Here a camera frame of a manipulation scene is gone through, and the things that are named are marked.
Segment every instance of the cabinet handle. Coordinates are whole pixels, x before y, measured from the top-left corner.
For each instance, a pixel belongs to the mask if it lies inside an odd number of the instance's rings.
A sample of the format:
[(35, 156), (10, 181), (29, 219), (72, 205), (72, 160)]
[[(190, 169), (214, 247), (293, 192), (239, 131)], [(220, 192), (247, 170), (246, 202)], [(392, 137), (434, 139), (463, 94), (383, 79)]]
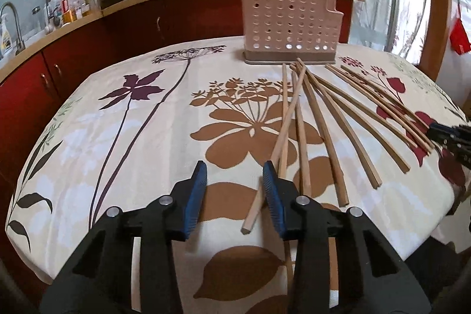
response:
[(59, 73), (59, 77), (62, 78), (62, 71), (60, 70), (59, 66), (57, 64), (54, 64), (54, 67), (56, 67), (56, 69)]
[(159, 22), (160, 22), (160, 17), (157, 17), (157, 22), (156, 22), (156, 24), (157, 24), (157, 31), (159, 31), (159, 34), (160, 34), (161, 39), (164, 40), (164, 37), (163, 37), (163, 34), (162, 34), (162, 30), (160, 29), (160, 24), (159, 24)]
[(51, 94), (51, 85), (49, 84), (48, 78), (47, 78), (46, 75), (44, 75), (44, 74), (41, 74), (41, 78), (42, 78), (43, 81), (44, 81), (44, 85), (45, 85), (45, 87), (46, 87), (46, 91), (48, 91), (48, 93)]

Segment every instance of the wooden chopstick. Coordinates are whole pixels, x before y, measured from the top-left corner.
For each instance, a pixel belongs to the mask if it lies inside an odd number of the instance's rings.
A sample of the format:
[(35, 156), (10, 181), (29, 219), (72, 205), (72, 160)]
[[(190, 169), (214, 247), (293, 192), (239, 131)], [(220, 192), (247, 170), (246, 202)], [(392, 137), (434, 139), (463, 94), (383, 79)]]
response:
[[(301, 65), (298, 64), (296, 69), (299, 73), (302, 69)], [(343, 178), (342, 168), (340, 167), (339, 158), (337, 157), (337, 152), (335, 151), (334, 143), (327, 128), (326, 121), (322, 115), (319, 104), (317, 103), (316, 95), (314, 94), (307, 77), (304, 78), (304, 93), (307, 96), (309, 106), (311, 107), (312, 114), (314, 115), (314, 120), (316, 121), (317, 128), (319, 129), (319, 133), (321, 134), (322, 138), (324, 139), (324, 143), (326, 144), (327, 155), (329, 156), (332, 172), (334, 173), (337, 201), (339, 206), (344, 207), (349, 204), (349, 197), (347, 194), (345, 179)]]
[(351, 70), (347, 66), (341, 65), (340, 68), (342, 68), (344, 71), (347, 71), (350, 75), (355, 76), (356, 78), (364, 81), (366, 84), (368, 84), (371, 88), (373, 88), (376, 92), (380, 93), (383, 95), (386, 99), (388, 99), (391, 103), (397, 105), (397, 107), (403, 109), (408, 116), (410, 116), (412, 119), (420, 123), (422, 126), (425, 128), (429, 129), (428, 124), (426, 124), (420, 117), (418, 117), (415, 113), (413, 113), (408, 107), (405, 105), (401, 104), (399, 100), (393, 98), (390, 94), (388, 94), (385, 90), (383, 90), (381, 87), (379, 87), (375, 82), (372, 82), (368, 80), (366, 77), (361, 76), (360, 74), (357, 74), (355, 71)]
[[(347, 78), (349, 78), (351, 81), (353, 81), (354, 83), (356, 83), (358, 86), (360, 86), (361, 88), (363, 88), (365, 91), (367, 91), (371, 96), (373, 96), (373, 98), (375, 98), (375, 100), (383, 103), (384, 105), (386, 105), (387, 107), (389, 107), (379, 96), (377, 93), (375, 93), (373, 90), (367, 88), (363, 83), (362, 83), (362, 80), (359, 80), (357, 77), (355, 76), (352, 76), (350, 75), (350, 73), (345, 73), (343, 71), (340, 71), (338, 68), (335, 68), (339, 73), (342, 73), (342, 75), (345, 75)], [(429, 152), (432, 152), (433, 151), (433, 148), (434, 148), (434, 145), (432, 143), (432, 141), (415, 125), (413, 124), (411, 121), (409, 121), (408, 119), (406, 119), (401, 113), (399, 113), (398, 111), (396, 111), (395, 109), (393, 108), (390, 108), (391, 111), (394, 112), (394, 114), (396, 114), (397, 117), (399, 117), (402, 121), (404, 121), (404, 123), (406, 123), (416, 134), (418, 134), (418, 136), (420, 136), (420, 138), (422, 138), (422, 140), (428, 145), (430, 151)]]
[[(287, 66), (283, 63), (283, 109), (282, 109), (282, 116), (283, 118), (288, 111), (288, 73), (287, 73)], [(281, 151), (281, 157), (278, 164), (278, 177), (279, 178), (286, 178), (286, 168), (288, 166), (288, 136), (284, 139), (283, 149)]]
[[(271, 158), (270, 158), (273, 165), (278, 164), (278, 160), (280, 158), (281, 151), (284, 146), (284, 141), (286, 140), (286, 137), (288, 136), (288, 130), (291, 123), (291, 116), (293, 115), (294, 109), (296, 107), (296, 103), (298, 102), (298, 99), (299, 99), (299, 93), (301, 92), (302, 82), (304, 80), (305, 73), (306, 73), (306, 70), (303, 69), (299, 75), (299, 79), (298, 79), (298, 83), (296, 84), (296, 87), (293, 88), (293, 96), (291, 97), (291, 103), (288, 107), (288, 111), (283, 116), (283, 123), (281, 124), (280, 133), (278, 134), (278, 138), (276, 140), (275, 147), (273, 148)], [(243, 234), (248, 234), (252, 231), (252, 228), (253, 228), (253, 225), (255, 224), (255, 220), (257, 219), (258, 213), (260, 213), (260, 210), (262, 209), (263, 201), (265, 201), (265, 193), (263, 191), (263, 184), (261, 183), (259, 185), (257, 193), (255, 194), (255, 198), (253, 199), (249, 213), (247, 214), (247, 217), (243, 222), (243, 225), (241, 228), (241, 232)]]
[(407, 173), (410, 171), (410, 166), (407, 162), (402, 158), (402, 156), (396, 152), (393, 146), (390, 144), (385, 137), (378, 132), (378, 130), (373, 127), (370, 122), (364, 119), (358, 112), (356, 112), (352, 107), (350, 107), (347, 102), (343, 101), (340, 97), (336, 96), (332, 91), (328, 89), (324, 89), (330, 97), (350, 116), (352, 117), (358, 124), (360, 124), (364, 129), (366, 129), (371, 135), (374, 136), (376, 140), (385, 148), (385, 150), (389, 153), (392, 159), (396, 162), (397, 166), (401, 169), (403, 173)]
[[(293, 84), (296, 83), (296, 72), (291, 73)], [(309, 169), (308, 146), (306, 143), (306, 130), (304, 128), (304, 119), (302, 118), (301, 103), (298, 99), (296, 102), (296, 126), (298, 128), (298, 147), (300, 160), (300, 191), (302, 194), (312, 197), (311, 176)]]
[(378, 123), (388, 128), (392, 133), (394, 133), (398, 138), (400, 138), (405, 144), (410, 145), (412, 148), (417, 148), (417, 144), (415, 142), (409, 139), (405, 134), (399, 131), (399, 129), (397, 129), (395, 126), (390, 124), (390, 122), (388, 122), (386, 119), (383, 119), (376, 112), (372, 111), (366, 105), (364, 105), (363, 103), (355, 99), (353, 96), (351, 96), (350, 94), (347, 94), (345, 91), (341, 90), (337, 86), (334, 86), (333, 84), (329, 83), (327, 80), (322, 79), (321, 77), (314, 75), (313, 73), (308, 74), (309, 78), (311, 78), (311, 76), (314, 76), (317, 79), (317, 81), (320, 84), (322, 84), (324, 87), (335, 92), (337, 95), (342, 96), (343, 98), (348, 100), (350, 103), (352, 103), (355, 107), (357, 107), (359, 110), (361, 110), (363, 113), (365, 113), (372, 119), (376, 120)]
[(350, 84), (353, 88), (355, 88), (359, 93), (366, 96), (370, 101), (375, 103), (376, 105), (380, 106), (388, 115), (391, 116), (396, 122), (398, 122), (402, 128), (406, 129), (415, 138), (417, 143), (427, 152), (430, 153), (432, 148), (428, 146), (428, 144), (422, 140), (422, 138), (415, 132), (415, 130), (409, 125), (408, 121), (405, 120), (402, 116), (396, 115), (382, 100), (379, 98), (374, 97), (371, 93), (363, 89), (360, 85), (358, 85), (355, 81), (353, 81), (350, 77), (345, 76), (340, 70), (336, 69), (334, 66), (326, 66), (326, 68), (337, 75), (340, 79), (344, 80), (348, 84)]
[[(303, 69), (306, 68), (303, 62), (300, 61), (300, 63), (303, 66)], [(363, 169), (366, 172), (366, 175), (368, 176), (368, 179), (370, 180), (371, 185), (373, 186), (374, 189), (378, 189), (382, 184), (382, 180), (378, 172), (376, 171), (376, 168), (374, 167), (373, 162), (371, 162), (371, 159), (368, 156), (368, 153), (364, 149), (360, 139), (358, 138), (358, 136), (356, 135), (355, 131), (350, 126), (348, 121), (345, 119), (345, 116), (343, 116), (343, 113), (338, 107), (338, 105), (332, 100), (330, 95), (324, 91), (323, 87), (319, 84), (319, 82), (316, 80), (314, 76), (310, 78), (313, 81), (313, 86), (316, 87), (321, 93), (321, 95), (323, 96), (324, 102), (326, 103), (326, 106), (329, 109), (330, 113), (333, 115), (333, 117), (337, 121), (337, 124), (340, 126), (340, 128), (342, 128), (342, 130), (345, 132), (345, 134), (348, 136), (351, 143), (353, 144), (353, 147), (355, 148), (356, 153), (358, 157), (360, 158), (361, 165), (363, 166)]]

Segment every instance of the utensil holder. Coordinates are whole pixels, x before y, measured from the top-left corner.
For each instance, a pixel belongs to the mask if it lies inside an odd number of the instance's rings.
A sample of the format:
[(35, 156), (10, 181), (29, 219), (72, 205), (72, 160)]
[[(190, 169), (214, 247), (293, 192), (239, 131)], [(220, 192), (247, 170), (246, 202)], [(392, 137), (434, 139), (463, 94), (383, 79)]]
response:
[(242, 0), (249, 64), (333, 64), (343, 13), (336, 0)]

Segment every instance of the tablecloth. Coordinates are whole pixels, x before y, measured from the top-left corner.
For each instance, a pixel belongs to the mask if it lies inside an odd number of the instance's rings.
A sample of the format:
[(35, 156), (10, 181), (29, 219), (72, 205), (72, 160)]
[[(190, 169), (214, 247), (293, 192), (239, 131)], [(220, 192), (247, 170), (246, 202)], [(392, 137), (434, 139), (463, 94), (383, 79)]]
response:
[[(400, 57), (340, 44), (336, 62), (374, 81), (428, 123), (465, 119), (435, 83)], [(310, 69), (383, 114), (323, 66)], [(282, 241), (266, 209), (250, 234), (240, 229), (281, 126), (281, 81), (281, 66), (244, 63), (242, 37), (169, 46), (91, 75), (58, 110), (24, 165), (6, 222), (12, 244), (50, 283), (108, 207), (145, 207), (204, 160), (208, 187), (199, 224), (187, 242), (173, 244), (184, 310), (275, 312), (286, 304)], [(448, 212), (452, 185), (465, 186), (469, 174), (445, 149), (425, 156), (371, 120), (411, 166), (403, 174), (380, 143), (347, 117), (383, 179), (374, 190), (351, 142), (318, 100), (350, 206), (361, 207), (406, 258)], [(313, 196), (336, 207), (325, 145), (302, 93), (300, 101)], [(287, 178), (298, 182), (296, 140), (293, 125)], [(295, 247), (291, 256), (295, 260)], [(336, 284), (333, 275), (333, 290)]]

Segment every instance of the red bag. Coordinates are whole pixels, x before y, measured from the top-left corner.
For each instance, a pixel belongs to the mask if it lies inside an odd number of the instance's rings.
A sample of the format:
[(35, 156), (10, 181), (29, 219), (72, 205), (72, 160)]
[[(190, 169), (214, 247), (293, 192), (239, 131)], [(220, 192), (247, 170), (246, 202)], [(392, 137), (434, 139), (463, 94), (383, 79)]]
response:
[(451, 48), (456, 51), (458, 55), (463, 55), (471, 51), (471, 45), (468, 40), (468, 35), (461, 22), (461, 5), (458, 2), (458, 19), (450, 34)]

